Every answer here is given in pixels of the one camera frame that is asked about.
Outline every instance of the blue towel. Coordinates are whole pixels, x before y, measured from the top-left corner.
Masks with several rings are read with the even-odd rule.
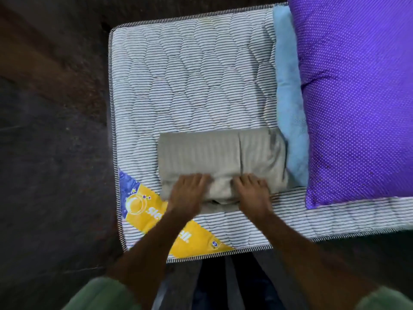
[[[288,6],[273,9],[276,33],[277,120],[287,143],[292,186],[307,186],[308,133],[298,69],[297,40]]]

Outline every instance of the dark floor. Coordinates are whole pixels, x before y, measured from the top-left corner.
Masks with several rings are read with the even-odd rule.
[[[29,48],[24,52],[44,57],[30,68],[20,65],[20,76],[5,67],[20,57],[0,55],[3,309],[59,309],[121,255],[106,127],[108,30],[128,21],[283,1],[0,0],[5,6],[0,11],[11,11],[7,28],[0,15],[2,45],[12,28],[19,33],[13,45],[23,43]],[[27,30],[39,33],[35,40],[22,40]],[[56,67],[51,75],[42,61]],[[55,76],[60,71],[62,77]],[[322,245],[413,298],[412,239],[412,232],[401,232]],[[256,257],[287,308],[303,309],[305,302],[276,255],[268,251]],[[170,288],[162,309],[189,308],[198,270],[199,262],[168,266]]]

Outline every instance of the purple pillow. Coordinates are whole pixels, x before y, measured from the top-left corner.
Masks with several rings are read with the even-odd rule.
[[[307,208],[413,196],[413,1],[288,1],[310,139]]]

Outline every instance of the folded cloth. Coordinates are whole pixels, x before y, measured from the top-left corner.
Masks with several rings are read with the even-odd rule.
[[[276,33],[277,121],[287,142],[287,169],[293,186],[307,186],[308,131],[298,69],[297,39],[288,6],[273,9]]]
[[[214,181],[205,197],[211,205],[207,212],[237,210],[233,206],[236,195],[232,177],[254,173],[267,180],[271,193],[283,191],[289,179],[285,154],[285,142],[279,129],[162,133],[158,140],[161,197],[168,199],[179,175],[208,173]]]

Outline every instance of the green shirt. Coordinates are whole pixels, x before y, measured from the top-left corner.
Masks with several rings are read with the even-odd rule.
[[[109,277],[98,277],[87,283],[63,310],[141,310],[141,307],[126,286]],[[364,297],[355,310],[413,310],[413,302],[398,291],[380,287]]]

